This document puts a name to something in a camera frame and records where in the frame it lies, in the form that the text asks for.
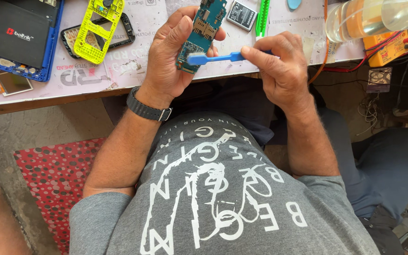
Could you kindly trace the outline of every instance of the watch buckle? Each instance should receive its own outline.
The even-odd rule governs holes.
[[[167,121],[167,120],[170,118],[171,113],[173,112],[173,109],[171,109],[171,108],[168,108],[168,109],[170,110],[170,113],[168,114],[167,118],[166,118],[164,121]],[[165,113],[166,110],[167,110],[167,109],[163,109],[163,111],[162,111],[162,113],[161,113],[161,115],[160,115],[160,118],[158,118],[158,121],[161,121],[161,119],[162,119],[162,117],[163,117],[163,114]]]

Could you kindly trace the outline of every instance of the hand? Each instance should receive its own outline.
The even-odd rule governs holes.
[[[188,39],[193,28],[193,19],[197,6],[178,9],[157,31],[149,49],[147,74],[143,85],[136,93],[136,98],[150,107],[164,109],[171,101],[184,92],[191,83],[193,74],[177,69],[177,55],[182,44]],[[226,32],[220,27],[215,40],[222,41]],[[218,50],[210,46],[207,56],[218,56]]]
[[[262,51],[271,50],[279,58]],[[283,32],[258,40],[254,47],[243,46],[242,56],[259,67],[267,98],[287,115],[300,114],[314,101],[308,90],[308,75],[302,39]]]

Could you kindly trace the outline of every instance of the blue toothbrush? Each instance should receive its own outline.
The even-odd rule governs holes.
[[[264,52],[273,55],[271,50],[267,50]],[[187,62],[189,65],[203,65],[206,64],[207,62],[220,60],[230,60],[231,62],[234,62],[245,60],[245,58],[242,56],[240,52],[232,52],[231,54],[226,56],[218,56],[213,58],[209,58],[204,53],[190,53],[187,57]]]

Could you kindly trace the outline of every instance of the gray t-shirt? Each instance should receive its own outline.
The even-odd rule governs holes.
[[[292,178],[213,112],[163,125],[136,195],[89,196],[70,228],[71,255],[378,254],[341,177]]]

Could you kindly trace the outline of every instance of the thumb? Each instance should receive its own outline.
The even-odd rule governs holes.
[[[193,22],[189,16],[182,17],[177,26],[175,26],[166,36],[165,40],[163,40],[164,50],[172,54],[177,53],[182,47],[182,44],[184,44],[190,36],[192,26]]]
[[[240,50],[242,56],[253,65],[266,71],[273,77],[278,77],[284,67],[284,62],[274,55],[267,54],[252,47],[243,46]]]

